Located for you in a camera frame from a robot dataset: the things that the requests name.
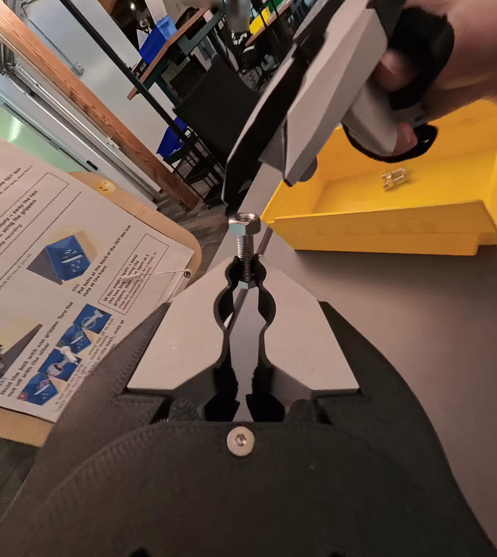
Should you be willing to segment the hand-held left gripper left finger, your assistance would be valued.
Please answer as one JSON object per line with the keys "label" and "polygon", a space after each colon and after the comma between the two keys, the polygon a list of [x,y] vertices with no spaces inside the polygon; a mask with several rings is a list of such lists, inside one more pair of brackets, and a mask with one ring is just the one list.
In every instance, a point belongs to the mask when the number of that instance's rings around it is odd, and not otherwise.
{"label": "hand-held left gripper left finger", "polygon": [[229,257],[175,296],[127,384],[132,392],[189,400],[207,421],[237,412],[230,324],[237,257]]}

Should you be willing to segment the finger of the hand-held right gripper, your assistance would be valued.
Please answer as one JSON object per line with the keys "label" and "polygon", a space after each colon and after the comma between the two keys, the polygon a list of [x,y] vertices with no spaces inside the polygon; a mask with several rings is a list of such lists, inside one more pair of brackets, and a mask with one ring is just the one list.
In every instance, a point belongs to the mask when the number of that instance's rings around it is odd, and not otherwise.
{"label": "finger of the hand-held right gripper", "polygon": [[261,161],[301,181],[376,68],[387,37],[374,8],[339,8]]}
{"label": "finger of the hand-held right gripper", "polygon": [[261,94],[227,158],[222,189],[226,214],[238,212],[262,163],[285,171],[287,112],[315,56],[315,45],[293,44]]}

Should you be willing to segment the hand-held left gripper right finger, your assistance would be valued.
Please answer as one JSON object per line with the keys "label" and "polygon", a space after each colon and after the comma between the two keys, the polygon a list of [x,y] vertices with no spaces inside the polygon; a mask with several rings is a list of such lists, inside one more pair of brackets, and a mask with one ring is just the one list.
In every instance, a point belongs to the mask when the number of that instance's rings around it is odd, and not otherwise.
{"label": "hand-held left gripper right finger", "polygon": [[255,422],[281,422],[294,403],[352,395],[358,382],[320,302],[259,256],[254,263],[259,333],[247,407]]}

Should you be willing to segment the silver hex bolt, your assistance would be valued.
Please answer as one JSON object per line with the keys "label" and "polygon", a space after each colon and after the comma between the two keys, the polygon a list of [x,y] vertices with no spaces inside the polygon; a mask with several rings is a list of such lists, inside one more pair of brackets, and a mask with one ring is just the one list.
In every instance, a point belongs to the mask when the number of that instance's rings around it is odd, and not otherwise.
{"label": "silver hex bolt", "polygon": [[405,184],[409,179],[407,168],[393,169],[381,176],[384,191],[389,191]]}
{"label": "silver hex bolt", "polygon": [[236,236],[237,257],[242,263],[242,279],[239,286],[242,289],[249,290],[254,288],[254,270],[253,258],[255,254],[254,236]]}

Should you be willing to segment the silver hex nut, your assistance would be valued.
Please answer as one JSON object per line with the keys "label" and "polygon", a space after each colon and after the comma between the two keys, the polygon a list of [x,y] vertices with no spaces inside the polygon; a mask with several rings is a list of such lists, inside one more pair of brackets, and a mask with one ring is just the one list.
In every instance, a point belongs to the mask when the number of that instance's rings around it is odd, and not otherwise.
{"label": "silver hex nut", "polygon": [[229,230],[236,236],[254,236],[261,231],[261,220],[258,214],[238,212],[228,219]]}

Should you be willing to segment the yellow plastic bin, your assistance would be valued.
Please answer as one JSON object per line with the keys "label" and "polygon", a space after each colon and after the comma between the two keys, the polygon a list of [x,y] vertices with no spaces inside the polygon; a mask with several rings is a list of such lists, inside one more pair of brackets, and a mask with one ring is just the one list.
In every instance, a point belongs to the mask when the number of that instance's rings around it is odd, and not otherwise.
{"label": "yellow plastic bin", "polygon": [[[399,163],[354,149],[341,127],[313,177],[280,182],[261,219],[295,250],[473,256],[497,246],[497,106],[478,101],[434,122],[422,156]],[[381,176],[407,168],[383,190]]]}

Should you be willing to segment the person's right hand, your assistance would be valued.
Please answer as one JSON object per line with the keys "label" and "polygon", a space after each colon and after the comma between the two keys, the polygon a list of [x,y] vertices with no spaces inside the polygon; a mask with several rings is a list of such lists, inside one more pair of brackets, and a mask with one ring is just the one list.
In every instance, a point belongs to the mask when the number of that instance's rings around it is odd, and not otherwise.
{"label": "person's right hand", "polygon": [[428,122],[478,100],[497,104],[497,1],[407,1],[446,17],[454,30],[454,48],[438,78],[426,92]]}

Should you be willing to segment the blue plastic bin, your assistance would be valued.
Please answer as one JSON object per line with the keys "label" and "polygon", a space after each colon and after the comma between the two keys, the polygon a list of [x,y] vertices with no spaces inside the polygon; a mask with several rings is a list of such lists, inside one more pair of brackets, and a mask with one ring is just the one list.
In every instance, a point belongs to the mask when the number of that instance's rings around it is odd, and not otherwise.
{"label": "blue plastic bin", "polygon": [[156,153],[159,154],[163,159],[166,159],[177,150],[182,148],[182,146],[182,139],[177,135],[172,127],[169,126],[162,137]]}
{"label": "blue plastic bin", "polygon": [[176,32],[177,28],[169,15],[159,20],[139,50],[142,60],[147,64],[151,64],[165,43]]}

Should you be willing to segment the wooden desk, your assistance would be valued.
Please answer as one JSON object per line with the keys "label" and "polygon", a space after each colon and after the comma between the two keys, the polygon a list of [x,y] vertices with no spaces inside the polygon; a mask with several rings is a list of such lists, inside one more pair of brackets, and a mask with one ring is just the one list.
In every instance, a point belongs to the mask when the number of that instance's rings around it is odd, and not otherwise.
{"label": "wooden desk", "polygon": [[174,64],[179,66],[189,60],[199,43],[219,24],[225,16],[224,5],[197,10],[166,42],[150,63],[141,59],[133,68],[134,75],[150,89],[157,84],[173,106],[180,101],[175,90],[164,80],[163,74]]}

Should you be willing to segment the wooden beam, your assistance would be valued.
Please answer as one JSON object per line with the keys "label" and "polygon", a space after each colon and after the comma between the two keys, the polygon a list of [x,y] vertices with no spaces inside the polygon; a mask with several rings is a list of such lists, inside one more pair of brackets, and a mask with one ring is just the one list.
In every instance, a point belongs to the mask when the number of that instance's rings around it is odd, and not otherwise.
{"label": "wooden beam", "polygon": [[0,1],[0,40],[92,120],[168,197],[174,199],[185,211],[195,209],[199,202],[196,193],[134,136],[2,1]]}

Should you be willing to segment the printed instruction sheet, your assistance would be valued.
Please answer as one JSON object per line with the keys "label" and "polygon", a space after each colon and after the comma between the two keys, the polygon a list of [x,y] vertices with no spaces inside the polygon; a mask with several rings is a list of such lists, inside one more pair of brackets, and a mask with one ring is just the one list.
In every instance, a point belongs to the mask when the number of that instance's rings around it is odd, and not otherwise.
{"label": "printed instruction sheet", "polygon": [[190,279],[120,277],[190,269],[192,255],[0,138],[0,407],[55,423],[92,369]]}

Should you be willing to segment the black pole stand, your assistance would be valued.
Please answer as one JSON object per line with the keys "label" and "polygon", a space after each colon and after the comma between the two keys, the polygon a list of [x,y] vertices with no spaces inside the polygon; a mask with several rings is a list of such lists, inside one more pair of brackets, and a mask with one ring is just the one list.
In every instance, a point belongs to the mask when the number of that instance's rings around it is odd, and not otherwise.
{"label": "black pole stand", "polygon": [[175,123],[174,119],[166,112],[166,110],[161,106],[161,104],[156,101],[152,96],[146,86],[144,86],[140,80],[134,75],[132,70],[125,64],[125,62],[119,58],[117,53],[111,48],[111,46],[105,41],[105,39],[99,34],[99,32],[94,28],[94,26],[85,18],[85,16],[78,10],[78,8],[73,4],[72,1],[60,1],[60,3],[68,10],[71,16],[77,21],[77,23],[86,31],[86,33],[94,40],[94,42],[102,49],[102,51],[111,59],[115,66],[120,70],[120,72],[127,78],[127,80],[136,88],[137,92],[149,103],[149,105],[157,112],[157,114],[164,120],[168,126],[177,134],[177,136],[182,139],[184,143],[189,147],[189,150],[198,158],[202,159],[204,156],[200,150],[196,147],[196,142],[194,142],[190,136],[186,136],[184,131]]}

